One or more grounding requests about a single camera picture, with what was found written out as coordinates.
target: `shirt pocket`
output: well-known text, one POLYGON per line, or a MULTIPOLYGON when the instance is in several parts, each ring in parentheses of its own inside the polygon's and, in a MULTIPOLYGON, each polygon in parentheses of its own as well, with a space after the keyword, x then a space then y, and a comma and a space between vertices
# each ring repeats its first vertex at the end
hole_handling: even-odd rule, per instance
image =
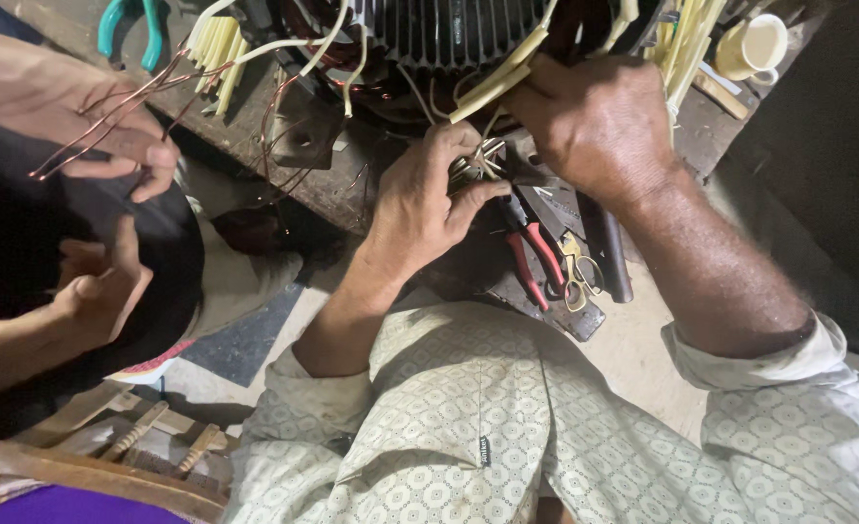
POLYGON ((480 369, 476 362, 437 367, 383 392, 339 466, 336 483, 392 451, 433 451, 462 467, 481 467, 480 369))

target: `yellow cup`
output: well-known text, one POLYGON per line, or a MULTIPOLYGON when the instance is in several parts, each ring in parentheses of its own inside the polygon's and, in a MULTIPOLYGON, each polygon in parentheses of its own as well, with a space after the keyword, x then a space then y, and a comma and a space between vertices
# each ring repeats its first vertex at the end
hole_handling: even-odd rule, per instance
POLYGON ((731 27, 717 44, 715 71, 729 80, 749 78, 772 86, 779 79, 775 67, 782 62, 787 47, 788 31, 779 17, 765 14, 745 19, 731 27))

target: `purple cloth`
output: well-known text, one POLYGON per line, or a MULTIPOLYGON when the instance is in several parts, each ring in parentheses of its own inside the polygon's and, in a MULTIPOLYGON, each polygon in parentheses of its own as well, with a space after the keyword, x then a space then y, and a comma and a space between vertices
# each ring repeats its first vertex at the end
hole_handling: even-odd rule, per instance
POLYGON ((93 491, 45 486, 0 505, 0 524, 185 524, 157 506, 93 491))

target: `wooden chair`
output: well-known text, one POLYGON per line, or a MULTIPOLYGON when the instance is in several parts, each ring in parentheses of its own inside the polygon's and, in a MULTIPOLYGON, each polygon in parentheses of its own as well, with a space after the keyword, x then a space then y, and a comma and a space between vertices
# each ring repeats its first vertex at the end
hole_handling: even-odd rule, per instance
POLYGON ((107 380, 100 386, 75 395, 53 416, 0 442, 0 475, 16 475, 69 488, 97 491, 162 507, 205 522, 216 522, 223 514, 226 496, 182 479, 208 450, 224 456, 238 446, 236 438, 215 424, 202 424, 175 413, 166 402, 152 404, 130 392, 131 384, 107 380), (84 427, 99 413, 110 409, 132 412, 137 420, 98 458, 52 449, 84 427), (114 463, 129 452, 151 429, 193 442, 177 465, 176 478, 114 463))

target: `shirt sleeve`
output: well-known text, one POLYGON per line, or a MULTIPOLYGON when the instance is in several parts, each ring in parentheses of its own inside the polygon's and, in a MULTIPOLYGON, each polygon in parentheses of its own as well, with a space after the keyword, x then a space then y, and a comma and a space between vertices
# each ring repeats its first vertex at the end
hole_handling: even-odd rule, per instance
POLYGON ((711 391, 702 450, 758 522, 859 522, 859 373, 843 363, 841 328, 814 315, 807 339, 752 360, 712 356, 663 328, 682 377, 711 391))
POLYGON ((264 393, 233 453, 225 522, 318 522, 351 436, 368 414, 368 372, 313 378, 288 348, 265 370, 264 393))

